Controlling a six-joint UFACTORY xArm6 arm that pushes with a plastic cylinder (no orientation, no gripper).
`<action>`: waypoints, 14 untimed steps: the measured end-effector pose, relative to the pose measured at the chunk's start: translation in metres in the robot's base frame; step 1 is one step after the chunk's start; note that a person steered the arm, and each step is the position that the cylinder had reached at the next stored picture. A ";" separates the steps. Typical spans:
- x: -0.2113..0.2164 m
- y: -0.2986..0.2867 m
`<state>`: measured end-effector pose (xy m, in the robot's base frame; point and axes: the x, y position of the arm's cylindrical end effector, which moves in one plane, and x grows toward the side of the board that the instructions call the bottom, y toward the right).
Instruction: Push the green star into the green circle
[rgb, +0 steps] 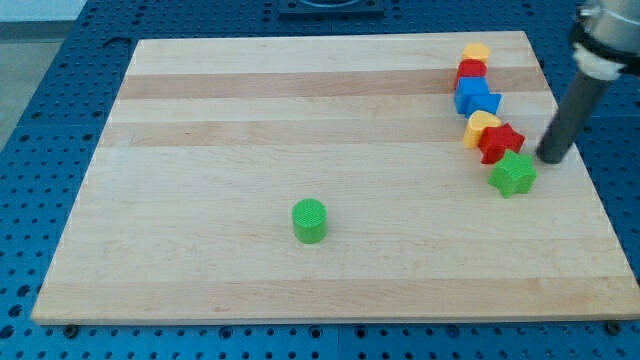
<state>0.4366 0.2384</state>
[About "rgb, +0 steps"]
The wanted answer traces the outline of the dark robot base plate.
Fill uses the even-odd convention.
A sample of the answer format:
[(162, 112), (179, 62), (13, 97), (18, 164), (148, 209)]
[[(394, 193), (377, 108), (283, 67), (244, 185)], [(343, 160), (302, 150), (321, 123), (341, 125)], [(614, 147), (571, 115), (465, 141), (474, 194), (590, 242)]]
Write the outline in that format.
[(280, 18), (383, 15), (385, 0), (277, 0)]

